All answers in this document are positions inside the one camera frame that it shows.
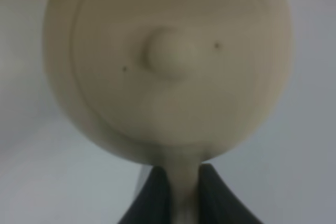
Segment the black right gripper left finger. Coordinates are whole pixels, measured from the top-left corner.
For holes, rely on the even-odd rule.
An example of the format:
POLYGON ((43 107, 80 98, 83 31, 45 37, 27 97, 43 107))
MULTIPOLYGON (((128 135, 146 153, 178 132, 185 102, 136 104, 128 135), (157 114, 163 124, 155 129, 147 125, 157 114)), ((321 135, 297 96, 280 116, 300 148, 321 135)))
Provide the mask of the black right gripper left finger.
POLYGON ((119 224, 171 224, 171 189, 165 170, 151 169, 135 201, 119 224))

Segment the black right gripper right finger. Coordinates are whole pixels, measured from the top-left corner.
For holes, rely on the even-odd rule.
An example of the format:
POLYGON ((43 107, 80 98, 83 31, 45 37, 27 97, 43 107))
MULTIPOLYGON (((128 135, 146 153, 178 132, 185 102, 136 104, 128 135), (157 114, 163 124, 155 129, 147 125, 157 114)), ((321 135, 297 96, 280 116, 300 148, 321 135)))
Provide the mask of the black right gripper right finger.
POLYGON ((197 169, 196 217, 203 224, 261 224, 211 164, 197 169))

